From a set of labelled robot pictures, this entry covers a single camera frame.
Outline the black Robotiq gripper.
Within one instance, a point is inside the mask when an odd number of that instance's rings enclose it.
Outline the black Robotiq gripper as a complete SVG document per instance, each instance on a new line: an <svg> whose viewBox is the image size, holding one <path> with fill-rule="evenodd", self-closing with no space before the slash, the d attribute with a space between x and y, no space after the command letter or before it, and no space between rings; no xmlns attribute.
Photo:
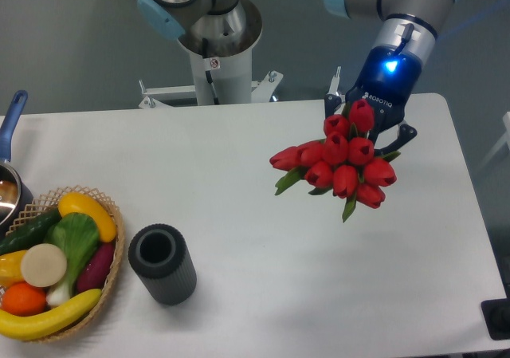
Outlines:
<svg viewBox="0 0 510 358"><path fill-rule="evenodd" d="M387 47L373 48L346 100L364 99L375 111L375 129L369 135L377 140L379 133L398 124L397 138L389 145L375 149L376 155L389 155L408 144L417 135L416 128L403 121L406 103L422 73L420 61L408 54L395 55ZM328 118L343 104L341 95L327 93L324 97L324 117Z"/></svg>

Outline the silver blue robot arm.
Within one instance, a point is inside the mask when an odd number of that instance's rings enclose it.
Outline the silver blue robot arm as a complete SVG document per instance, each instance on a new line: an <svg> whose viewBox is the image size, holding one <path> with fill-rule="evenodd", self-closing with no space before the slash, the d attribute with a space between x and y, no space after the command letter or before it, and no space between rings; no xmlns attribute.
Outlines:
<svg viewBox="0 0 510 358"><path fill-rule="evenodd" d="M343 102L367 99L375 110L370 139L397 128L396 139L382 153L397 151L417 134L405 122L406 103L456 0L323 1L331 14L382 21L359 76L345 95L339 93L339 78L332 78L324 98L325 114L332 115ZM198 104L273 99L282 75L272 71L262 81L252 78L252 51L262 21L250 0L138 0L137 6L154 31L187 51Z"/></svg>

